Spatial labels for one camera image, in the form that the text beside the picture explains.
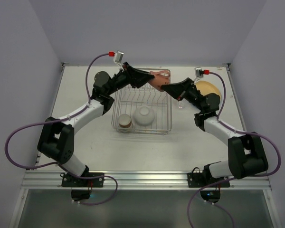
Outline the clear drinking glass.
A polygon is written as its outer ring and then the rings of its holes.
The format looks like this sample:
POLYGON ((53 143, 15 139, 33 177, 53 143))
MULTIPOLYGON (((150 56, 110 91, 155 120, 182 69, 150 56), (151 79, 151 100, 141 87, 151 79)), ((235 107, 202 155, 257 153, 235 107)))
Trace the clear drinking glass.
POLYGON ((184 109, 184 108, 186 107, 186 103, 185 103, 184 101, 179 101, 179 102, 178 102, 178 107, 179 107, 180 109, 184 109))

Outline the yellow plate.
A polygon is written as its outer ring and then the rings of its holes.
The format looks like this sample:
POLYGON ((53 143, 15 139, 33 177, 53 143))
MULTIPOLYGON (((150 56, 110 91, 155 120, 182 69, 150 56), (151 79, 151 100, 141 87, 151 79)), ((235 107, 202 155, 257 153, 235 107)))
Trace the yellow plate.
POLYGON ((216 94, 220 98, 222 97, 221 92, 219 91, 219 89, 217 87, 215 87, 212 83, 208 82, 208 81, 200 80, 200 81, 195 83, 195 86, 196 86, 196 88, 200 91, 200 93, 203 96, 206 96, 206 95, 209 95, 209 94, 216 94))

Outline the pink mug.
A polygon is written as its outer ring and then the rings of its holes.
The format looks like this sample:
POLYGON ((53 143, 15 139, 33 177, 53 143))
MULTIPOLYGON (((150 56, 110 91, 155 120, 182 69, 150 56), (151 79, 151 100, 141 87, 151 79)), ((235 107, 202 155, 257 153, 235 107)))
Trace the pink mug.
POLYGON ((160 92, 163 92, 161 89, 162 85, 168 85, 170 83, 171 73, 168 70, 158 72, 150 71, 149 74, 153 75, 154 79, 150 80, 148 83, 160 92))

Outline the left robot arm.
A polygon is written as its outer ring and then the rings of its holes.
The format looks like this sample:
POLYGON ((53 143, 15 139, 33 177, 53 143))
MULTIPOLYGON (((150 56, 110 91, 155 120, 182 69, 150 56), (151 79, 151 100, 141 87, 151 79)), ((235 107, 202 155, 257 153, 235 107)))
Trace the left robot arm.
POLYGON ((87 179, 89 168, 74 154, 75 134, 110 110, 114 103, 111 94, 127 85, 140 88, 154 78, 154 74, 136 69, 128 63, 124 63, 113 77, 105 71, 96 73, 92 94, 86 104, 62 119, 47 119, 38 142, 38 151, 55 160, 70 175, 87 179))

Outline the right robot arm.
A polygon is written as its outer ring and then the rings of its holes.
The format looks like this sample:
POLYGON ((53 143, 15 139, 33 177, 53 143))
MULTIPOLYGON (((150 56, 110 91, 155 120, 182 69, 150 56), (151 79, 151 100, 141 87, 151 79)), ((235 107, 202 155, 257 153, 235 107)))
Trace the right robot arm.
POLYGON ((228 177, 242 179, 268 170, 268 161, 260 136, 240 133, 218 119, 222 107, 221 93, 210 82, 194 82, 187 78, 175 84, 163 84, 161 89, 178 101, 187 100, 199 110, 194 115, 195 125, 212 134, 228 148, 228 159, 205 165, 203 171, 191 174, 199 187, 204 187, 228 177))

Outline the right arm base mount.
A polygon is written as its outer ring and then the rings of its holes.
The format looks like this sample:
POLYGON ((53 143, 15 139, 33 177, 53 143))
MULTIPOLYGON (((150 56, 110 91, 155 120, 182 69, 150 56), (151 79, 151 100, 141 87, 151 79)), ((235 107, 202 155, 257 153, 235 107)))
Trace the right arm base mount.
POLYGON ((203 189, 200 191, 200 196, 202 197, 202 199, 208 203, 213 203, 213 204, 217 203, 220 200, 221 189, 230 187, 229 178, 228 177, 214 178, 210 174, 208 168, 204 168, 204 170, 201 171, 198 167, 195 167, 191 172, 187 173, 187 182, 189 188, 200 189, 207 185, 211 185, 216 182, 224 180, 228 181, 211 186, 212 188, 214 188, 214 190, 203 189))

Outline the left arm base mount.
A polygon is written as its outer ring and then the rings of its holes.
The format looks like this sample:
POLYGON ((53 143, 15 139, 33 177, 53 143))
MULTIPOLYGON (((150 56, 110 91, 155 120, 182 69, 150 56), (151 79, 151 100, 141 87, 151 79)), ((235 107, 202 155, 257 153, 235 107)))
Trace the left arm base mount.
POLYGON ((92 194, 92 188, 102 188, 104 183, 104 173, 101 172, 86 172, 83 177, 87 179, 77 178, 69 173, 61 173, 61 186, 72 188, 71 198, 74 201, 89 199, 92 194))

